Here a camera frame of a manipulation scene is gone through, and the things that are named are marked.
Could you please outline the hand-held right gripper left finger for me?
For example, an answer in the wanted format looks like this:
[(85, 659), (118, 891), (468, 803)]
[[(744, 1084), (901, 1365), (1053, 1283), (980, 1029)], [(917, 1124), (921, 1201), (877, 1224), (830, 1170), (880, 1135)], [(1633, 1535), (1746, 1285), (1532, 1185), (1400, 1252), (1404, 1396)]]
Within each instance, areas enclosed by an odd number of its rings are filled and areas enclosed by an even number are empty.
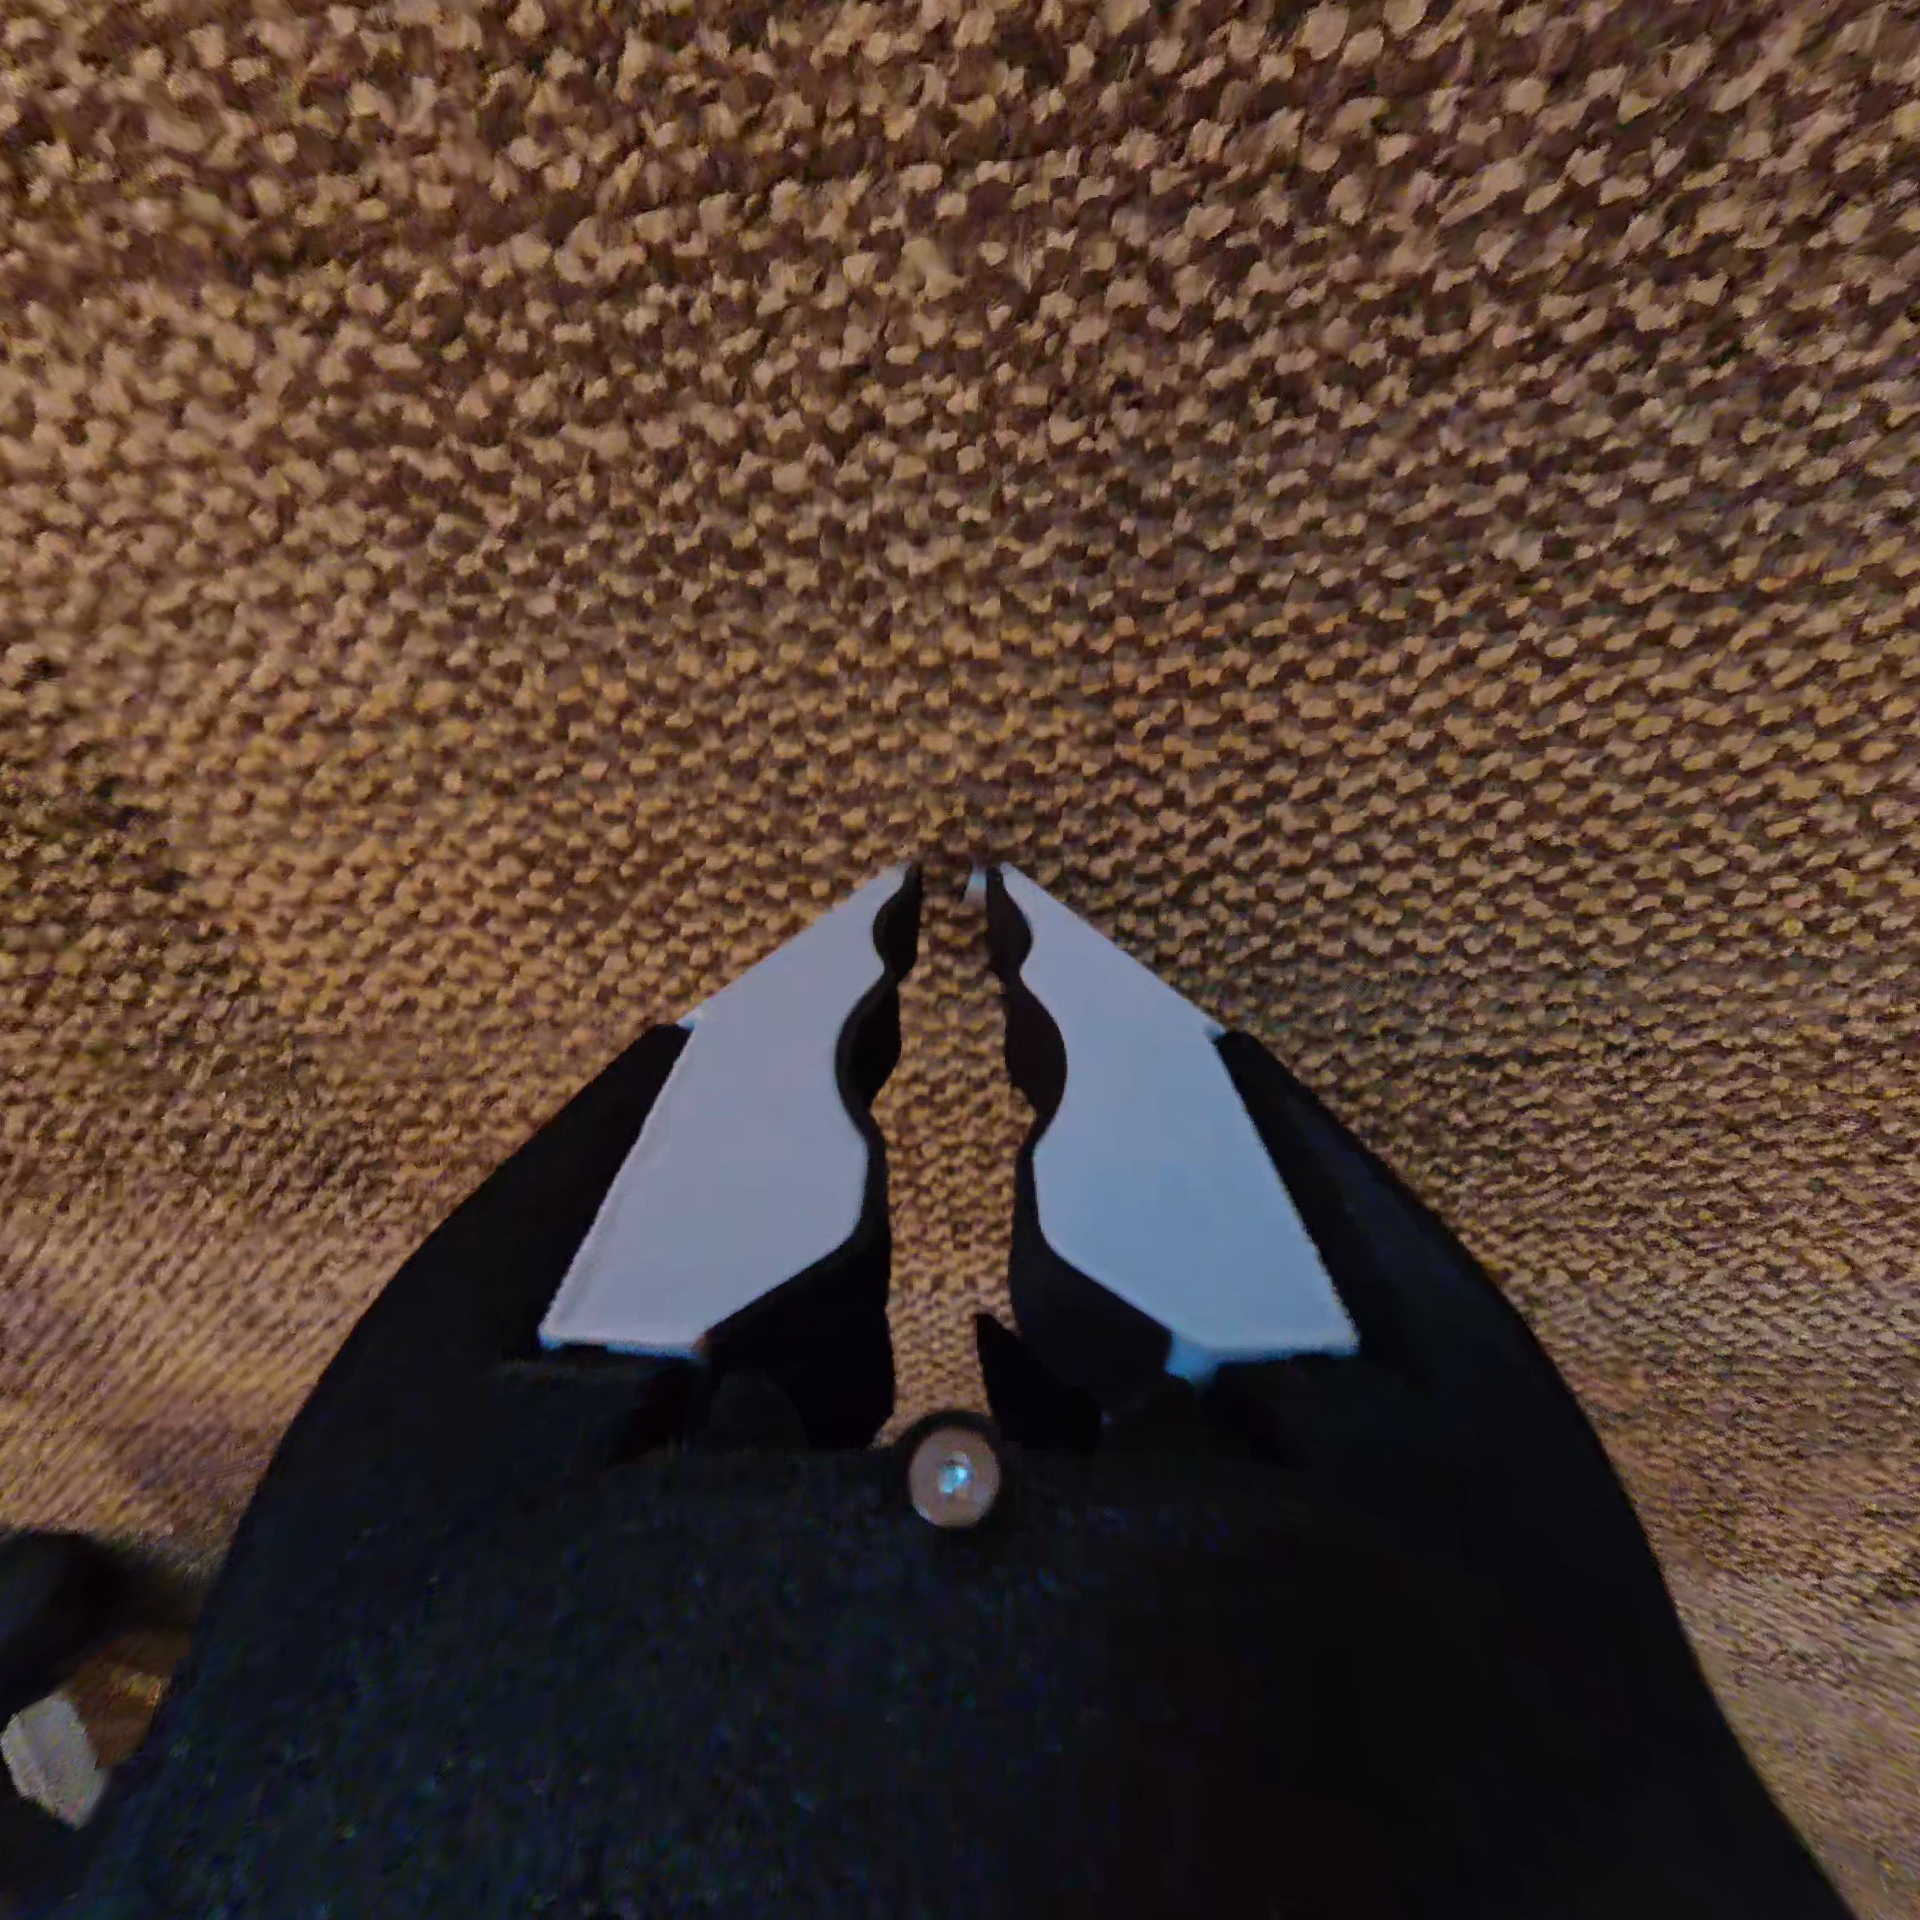
[(917, 865), (679, 1020), (679, 1053), (538, 1327), (546, 1352), (693, 1361), (889, 1220), (873, 1103), (919, 956)]

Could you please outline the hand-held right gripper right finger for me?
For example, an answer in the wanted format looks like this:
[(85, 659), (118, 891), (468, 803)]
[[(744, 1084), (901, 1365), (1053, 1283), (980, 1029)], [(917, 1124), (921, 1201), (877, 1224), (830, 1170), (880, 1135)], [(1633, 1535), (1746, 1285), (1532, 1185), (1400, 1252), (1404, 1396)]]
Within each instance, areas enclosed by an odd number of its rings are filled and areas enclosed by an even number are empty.
[(1210, 1380), (1359, 1332), (1266, 1153), (1225, 1029), (1016, 868), (983, 868), (1014, 1165), (1016, 1331), (1064, 1380)]

